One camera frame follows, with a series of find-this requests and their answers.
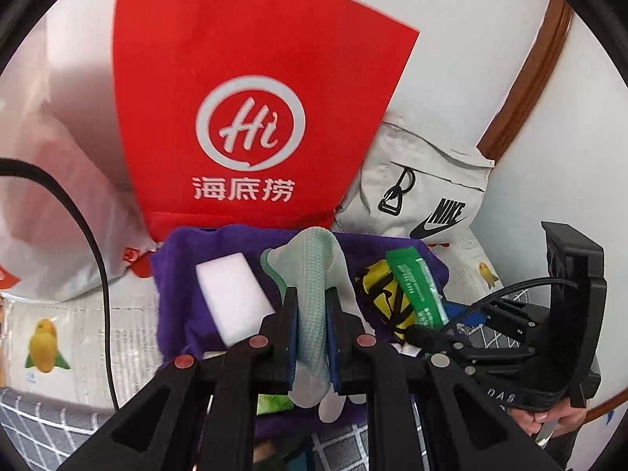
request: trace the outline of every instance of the gray grid fabric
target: gray grid fabric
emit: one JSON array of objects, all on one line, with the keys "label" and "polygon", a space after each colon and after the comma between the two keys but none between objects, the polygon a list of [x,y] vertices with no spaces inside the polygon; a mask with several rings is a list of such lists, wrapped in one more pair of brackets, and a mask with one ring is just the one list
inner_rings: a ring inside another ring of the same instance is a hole
[{"label": "gray grid fabric", "polygon": [[112,414],[10,388],[0,391],[0,425],[36,471],[56,470]]},{"label": "gray grid fabric", "polygon": [[[423,468],[429,469],[423,430],[413,404]],[[366,424],[336,428],[312,436],[316,471],[368,471],[369,428]]]}]

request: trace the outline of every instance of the white sponge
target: white sponge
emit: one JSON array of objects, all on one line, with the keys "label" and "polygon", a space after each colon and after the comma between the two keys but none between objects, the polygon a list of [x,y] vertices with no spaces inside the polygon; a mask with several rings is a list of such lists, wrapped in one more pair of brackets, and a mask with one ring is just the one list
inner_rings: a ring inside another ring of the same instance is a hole
[{"label": "white sponge", "polygon": [[274,313],[241,253],[204,262],[196,271],[207,308],[227,347],[257,335],[262,319]]}]

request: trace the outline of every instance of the purple towel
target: purple towel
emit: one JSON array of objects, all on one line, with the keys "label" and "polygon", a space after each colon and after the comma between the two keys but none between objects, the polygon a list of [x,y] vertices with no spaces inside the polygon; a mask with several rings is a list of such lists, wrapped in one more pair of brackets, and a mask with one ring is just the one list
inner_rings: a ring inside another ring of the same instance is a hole
[{"label": "purple towel", "polygon": [[[279,289],[262,270],[259,258],[263,251],[287,244],[296,234],[295,230],[268,230],[244,225],[225,226],[216,231],[182,227],[172,232],[151,259],[159,291],[157,342],[164,360],[170,361],[180,354],[202,358],[206,351],[225,350],[200,291],[195,269],[197,264],[242,252],[269,301],[278,310],[281,308]],[[387,251],[409,246],[414,246],[425,259],[440,291],[449,280],[445,264],[419,240],[359,234],[335,235],[344,252],[352,280],[366,267],[384,259]],[[391,338],[392,335],[384,329],[382,321],[358,289],[356,299],[376,334]],[[334,425],[349,425],[364,419],[364,406],[347,402]],[[291,431],[290,427],[305,429],[304,423],[311,423],[311,432],[329,428],[329,425],[318,419],[315,409],[296,407],[293,411],[260,416],[256,423],[256,436],[259,439],[279,437]]]}]

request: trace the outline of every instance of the yellow bird print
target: yellow bird print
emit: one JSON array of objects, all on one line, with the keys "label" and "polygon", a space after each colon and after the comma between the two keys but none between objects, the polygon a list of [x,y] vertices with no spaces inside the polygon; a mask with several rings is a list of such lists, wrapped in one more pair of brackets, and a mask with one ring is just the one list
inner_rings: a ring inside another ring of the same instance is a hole
[{"label": "yellow bird print", "polygon": [[499,281],[499,278],[491,272],[489,266],[484,262],[480,262],[479,268],[480,275],[484,278],[484,281],[486,281],[486,284],[489,286],[489,290],[491,290],[495,287],[495,282]]},{"label": "yellow bird print", "polygon": [[25,367],[36,367],[44,374],[48,374],[54,367],[70,370],[70,365],[57,348],[57,328],[50,319],[42,319],[35,326],[35,334],[28,342]]}]

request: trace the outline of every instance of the hi logo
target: hi logo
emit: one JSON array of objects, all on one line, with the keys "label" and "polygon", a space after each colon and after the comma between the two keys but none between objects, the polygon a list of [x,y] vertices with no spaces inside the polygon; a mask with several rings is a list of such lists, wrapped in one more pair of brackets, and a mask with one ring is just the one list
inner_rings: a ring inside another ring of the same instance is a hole
[{"label": "hi logo", "polygon": [[[256,94],[265,92],[267,99],[279,99],[282,105],[288,107],[292,129],[284,146],[279,145],[280,140],[275,133],[280,122],[278,112],[271,109],[269,104],[264,104],[257,112],[253,109],[256,98],[263,99],[263,94],[247,97],[239,109],[231,113],[233,117],[229,117],[228,125],[222,125],[217,135],[212,137],[212,118],[221,111],[221,105],[231,96],[247,91]],[[265,76],[243,76],[221,84],[205,98],[197,113],[196,132],[203,151],[219,165],[236,171],[267,170],[285,161],[298,148],[305,133],[305,111],[294,91],[280,81]],[[229,157],[227,154],[238,152],[237,143],[241,133],[244,134],[242,146],[245,151],[250,151],[259,140],[262,149],[274,153],[258,162]]]},{"label": "hi logo", "polygon": [[458,218],[460,218],[466,205],[466,203],[461,201],[442,198],[434,212],[410,232],[410,237],[412,239],[426,239],[426,237],[433,236],[438,232],[457,225],[465,219]]}]

